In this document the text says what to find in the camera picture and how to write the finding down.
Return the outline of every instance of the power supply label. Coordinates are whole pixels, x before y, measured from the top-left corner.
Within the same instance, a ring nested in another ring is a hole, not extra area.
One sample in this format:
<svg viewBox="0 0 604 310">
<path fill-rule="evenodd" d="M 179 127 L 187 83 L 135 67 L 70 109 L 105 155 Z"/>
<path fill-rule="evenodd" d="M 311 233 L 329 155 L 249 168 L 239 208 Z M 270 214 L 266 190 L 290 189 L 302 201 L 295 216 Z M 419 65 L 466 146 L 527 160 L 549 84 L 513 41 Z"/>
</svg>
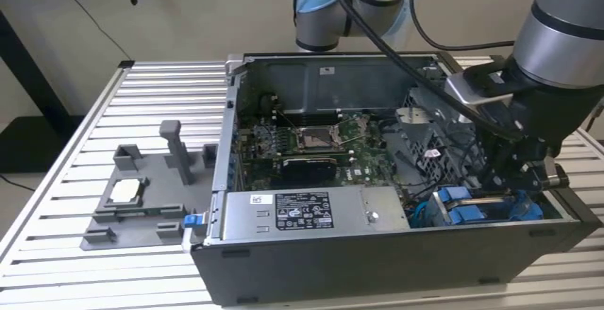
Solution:
<svg viewBox="0 0 604 310">
<path fill-rule="evenodd" d="M 333 228 L 329 193 L 274 194 L 275 228 L 278 230 L 309 230 Z"/>
</svg>

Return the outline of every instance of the slotted aluminum surface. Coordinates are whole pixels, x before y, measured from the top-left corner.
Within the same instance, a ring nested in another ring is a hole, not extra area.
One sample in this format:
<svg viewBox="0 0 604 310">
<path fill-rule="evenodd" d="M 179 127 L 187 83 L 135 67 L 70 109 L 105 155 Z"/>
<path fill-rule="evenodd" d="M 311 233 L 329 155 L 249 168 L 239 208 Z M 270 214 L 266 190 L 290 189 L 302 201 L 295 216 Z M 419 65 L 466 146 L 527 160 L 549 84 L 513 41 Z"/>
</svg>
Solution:
<svg viewBox="0 0 604 310">
<path fill-rule="evenodd" d="M 485 57 L 457 60 L 462 66 L 489 61 Z M 221 62 L 145 62 L 117 71 L 0 243 L 0 309 L 218 308 L 179 246 L 82 251 L 78 243 L 113 169 L 115 145 L 135 143 L 143 153 L 166 152 L 155 135 L 165 119 L 181 121 L 189 149 L 215 142 L 223 92 Z M 602 153 L 578 130 L 558 157 L 575 193 L 601 218 Z M 507 285 L 286 305 L 287 309 L 601 309 L 604 229 L 570 252 L 538 259 Z"/>
</svg>

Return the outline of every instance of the screw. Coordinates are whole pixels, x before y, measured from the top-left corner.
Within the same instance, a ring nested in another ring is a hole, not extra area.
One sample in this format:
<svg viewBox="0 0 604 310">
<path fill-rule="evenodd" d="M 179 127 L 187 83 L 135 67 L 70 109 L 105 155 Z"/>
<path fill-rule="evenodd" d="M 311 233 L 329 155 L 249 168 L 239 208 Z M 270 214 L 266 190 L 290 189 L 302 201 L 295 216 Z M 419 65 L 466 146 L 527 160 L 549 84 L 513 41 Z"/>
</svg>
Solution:
<svg viewBox="0 0 604 310">
<path fill-rule="evenodd" d="M 374 223 L 377 221 L 377 219 L 379 218 L 379 215 L 377 214 L 377 212 L 373 212 L 373 211 L 366 211 L 366 220 L 369 221 L 369 223 Z"/>
</svg>

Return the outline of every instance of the black stand leg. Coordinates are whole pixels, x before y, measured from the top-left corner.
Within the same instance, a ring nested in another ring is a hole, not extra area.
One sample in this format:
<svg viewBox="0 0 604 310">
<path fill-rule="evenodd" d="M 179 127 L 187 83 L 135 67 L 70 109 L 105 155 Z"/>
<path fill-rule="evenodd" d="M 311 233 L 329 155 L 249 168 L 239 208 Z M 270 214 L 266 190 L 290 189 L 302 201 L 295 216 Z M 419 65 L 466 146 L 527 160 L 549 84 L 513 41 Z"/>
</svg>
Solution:
<svg viewBox="0 0 604 310">
<path fill-rule="evenodd" d="M 82 117 L 69 116 L 2 12 L 0 56 L 42 114 L 17 117 L 0 134 L 0 173 L 43 172 Z"/>
</svg>

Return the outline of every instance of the motherboard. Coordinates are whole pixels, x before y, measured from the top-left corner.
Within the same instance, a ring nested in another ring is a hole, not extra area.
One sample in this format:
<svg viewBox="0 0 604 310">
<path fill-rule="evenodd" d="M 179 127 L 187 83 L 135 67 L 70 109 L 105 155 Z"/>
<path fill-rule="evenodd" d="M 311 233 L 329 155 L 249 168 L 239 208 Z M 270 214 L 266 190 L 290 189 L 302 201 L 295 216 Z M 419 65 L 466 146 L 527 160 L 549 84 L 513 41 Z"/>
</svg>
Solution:
<svg viewBox="0 0 604 310">
<path fill-rule="evenodd" d="M 278 113 L 238 130 L 243 190 L 389 185 L 402 193 L 383 120 L 362 112 L 335 114 L 331 125 L 297 126 L 290 119 Z"/>
</svg>

